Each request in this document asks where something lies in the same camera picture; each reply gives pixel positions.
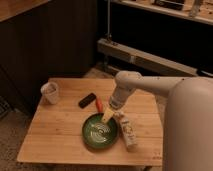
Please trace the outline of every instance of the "shelf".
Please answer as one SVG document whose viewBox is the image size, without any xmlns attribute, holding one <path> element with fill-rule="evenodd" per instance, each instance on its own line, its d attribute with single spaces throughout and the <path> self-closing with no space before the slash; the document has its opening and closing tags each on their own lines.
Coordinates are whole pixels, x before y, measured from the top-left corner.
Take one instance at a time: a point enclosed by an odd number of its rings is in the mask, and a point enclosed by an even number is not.
<svg viewBox="0 0 213 171">
<path fill-rule="evenodd" d="M 100 39 L 98 52 L 162 75 L 197 76 L 197 69 L 116 42 Z"/>
<path fill-rule="evenodd" d="M 186 20 L 213 25 L 213 3 L 209 2 L 204 2 L 203 5 L 201 5 L 200 12 L 196 17 L 189 16 L 190 9 L 194 2 L 193 0 L 186 0 L 182 11 L 152 5 L 149 0 L 112 0 L 112 2 L 151 12 L 166 14 L 169 16 L 178 17 Z"/>
</svg>

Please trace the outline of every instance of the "green plate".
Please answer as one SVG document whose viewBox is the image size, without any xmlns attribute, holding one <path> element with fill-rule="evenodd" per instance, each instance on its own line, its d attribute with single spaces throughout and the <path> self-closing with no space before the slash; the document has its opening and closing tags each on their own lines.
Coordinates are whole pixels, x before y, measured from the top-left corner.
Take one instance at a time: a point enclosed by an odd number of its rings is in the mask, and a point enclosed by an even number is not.
<svg viewBox="0 0 213 171">
<path fill-rule="evenodd" d="M 114 118 L 107 124 L 101 122 L 103 113 L 90 116 L 82 127 L 84 142 L 94 149 L 104 149 L 115 143 L 118 137 L 118 125 Z"/>
</svg>

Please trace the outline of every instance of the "wooden table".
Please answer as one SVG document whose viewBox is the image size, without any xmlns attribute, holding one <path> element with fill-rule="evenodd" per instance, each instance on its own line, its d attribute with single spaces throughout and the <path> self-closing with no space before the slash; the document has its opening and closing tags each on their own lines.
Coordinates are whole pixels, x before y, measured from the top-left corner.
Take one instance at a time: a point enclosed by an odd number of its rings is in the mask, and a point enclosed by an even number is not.
<svg viewBox="0 0 213 171">
<path fill-rule="evenodd" d="M 84 109 L 78 102 L 93 92 L 108 105 L 113 79 L 52 78 L 60 87 L 60 101 L 41 99 L 18 154 L 19 162 L 99 165 L 162 165 L 162 126 L 155 97 L 137 90 L 123 107 L 137 136 L 137 151 L 128 152 L 121 137 L 109 149 L 89 151 L 81 136 L 84 121 L 97 112 L 95 102 Z"/>
</svg>

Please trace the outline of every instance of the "tiled floor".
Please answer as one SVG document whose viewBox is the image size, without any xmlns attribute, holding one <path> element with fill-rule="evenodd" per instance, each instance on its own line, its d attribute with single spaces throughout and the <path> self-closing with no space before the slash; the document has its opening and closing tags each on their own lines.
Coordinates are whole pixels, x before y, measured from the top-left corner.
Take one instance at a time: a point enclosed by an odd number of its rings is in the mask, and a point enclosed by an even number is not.
<svg viewBox="0 0 213 171">
<path fill-rule="evenodd" d="M 92 68 L 86 78 L 113 78 L 112 75 Z M 156 97 L 161 120 L 166 99 Z M 17 163 L 16 157 L 27 133 L 31 118 L 21 112 L 10 112 L 0 120 L 0 171 L 142 171 L 143 167 L 127 166 L 88 166 L 88 165 L 46 165 Z M 150 171 L 161 171 L 153 167 Z"/>
</svg>

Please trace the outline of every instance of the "paper cup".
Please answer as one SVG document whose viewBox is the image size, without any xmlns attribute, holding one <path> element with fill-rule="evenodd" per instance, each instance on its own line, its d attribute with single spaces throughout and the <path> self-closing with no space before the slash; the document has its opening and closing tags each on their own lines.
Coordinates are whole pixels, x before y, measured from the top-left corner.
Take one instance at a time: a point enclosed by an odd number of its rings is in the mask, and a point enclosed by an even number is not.
<svg viewBox="0 0 213 171">
<path fill-rule="evenodd" d="M 50 104 L 56 104 L 59 101 L 58 85 L 55 82 L 48 82 L 41 87 L 41 94 Z"/>
</svg>

